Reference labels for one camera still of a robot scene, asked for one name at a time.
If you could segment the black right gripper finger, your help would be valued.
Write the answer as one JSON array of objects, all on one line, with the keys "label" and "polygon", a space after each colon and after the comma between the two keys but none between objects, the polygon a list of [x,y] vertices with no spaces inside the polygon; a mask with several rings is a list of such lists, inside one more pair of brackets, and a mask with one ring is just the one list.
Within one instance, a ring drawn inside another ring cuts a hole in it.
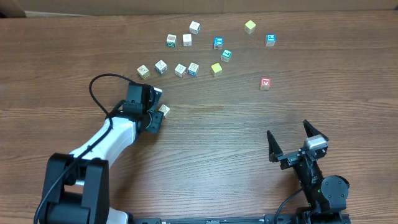
[{"label": "black right gripper finger", "polygon": [[306,132],[308,138],[314,137],[317,135],[322,135],[326,141],[329,140],[329,138],[326,135],[324,135],[318,129],[316,129],[314,126],[312,126],[306,119],[303,120],[303,126],[305,128],[305,132]]},{"label": "black right gripper finger", "polygon": [[279,157],[283,156],[284,153],[270,131],[267,131],[267,140],[269,144],[269,161],[278,162]]}]

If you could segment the white I wooden block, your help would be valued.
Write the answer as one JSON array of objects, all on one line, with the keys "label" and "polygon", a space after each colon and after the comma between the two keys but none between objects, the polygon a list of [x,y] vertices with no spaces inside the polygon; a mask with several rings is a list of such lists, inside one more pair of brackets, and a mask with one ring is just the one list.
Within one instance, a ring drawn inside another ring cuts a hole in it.
[{"label": "white I wooden block", "polygon": [[164,118],[167,118],[168,115],[170,114],[170,108],[166,105],[162,105],[159,108],[159,111],[163,113]]}]

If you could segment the blue B wooden block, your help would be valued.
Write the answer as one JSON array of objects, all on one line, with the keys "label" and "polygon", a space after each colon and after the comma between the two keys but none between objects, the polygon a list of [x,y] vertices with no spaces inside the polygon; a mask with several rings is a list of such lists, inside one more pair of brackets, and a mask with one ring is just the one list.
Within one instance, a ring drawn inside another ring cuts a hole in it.
[{"label": "blue B wooden block", "polygon": [[198,73],[198,70],[199,70],[199,65],[191,62],[188,67],[188,74],[195,77]]}]

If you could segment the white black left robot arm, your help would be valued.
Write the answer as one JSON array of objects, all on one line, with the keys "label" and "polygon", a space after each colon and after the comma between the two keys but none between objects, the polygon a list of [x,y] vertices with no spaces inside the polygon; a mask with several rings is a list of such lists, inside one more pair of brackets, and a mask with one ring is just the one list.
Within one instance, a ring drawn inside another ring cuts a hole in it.
[{"label": "white black left robot arm", "polygon": [[126,99],[90,140],[68,154],[53,154],[34,223],[133,223],[132,214],[110,206],[109,168],[143,132],[159,132],[161,96],[160,88],[130,83]]}]

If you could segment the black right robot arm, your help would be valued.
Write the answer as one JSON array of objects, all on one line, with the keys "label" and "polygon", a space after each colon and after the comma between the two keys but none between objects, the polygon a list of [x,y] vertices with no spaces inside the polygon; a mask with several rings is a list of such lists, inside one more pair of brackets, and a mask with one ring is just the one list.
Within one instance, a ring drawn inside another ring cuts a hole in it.
[{"label": "black right robot arm", "polygon": [[[303,121],[307,138],[296,152],[284,154],[273,134],[267,132],[269,160],[280,162],[282,170],[293,168],[300,188],[285,199],[274,215],[265,215],[265,223],[303,224],[350,224],[349,215],[342,214],[346,209],[349,182],[342,176],[324,177],[317,160],[326,155],[329,138],[314,128],[307,120]],[[307,207],[299,207],[294,214],[281,215],[288,201],[303,192]]]}]

